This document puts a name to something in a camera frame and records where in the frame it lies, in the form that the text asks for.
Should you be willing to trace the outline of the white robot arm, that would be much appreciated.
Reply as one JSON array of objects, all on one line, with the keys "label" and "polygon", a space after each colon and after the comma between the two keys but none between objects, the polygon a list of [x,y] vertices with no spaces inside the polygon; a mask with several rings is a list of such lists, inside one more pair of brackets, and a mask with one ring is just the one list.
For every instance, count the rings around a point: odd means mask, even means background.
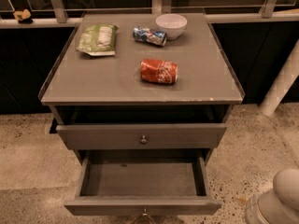
[{"label": "white robot arm", "polygon": [[276,173],[273,188],[246,203],[247,224],[299,224],[299,170]]}]

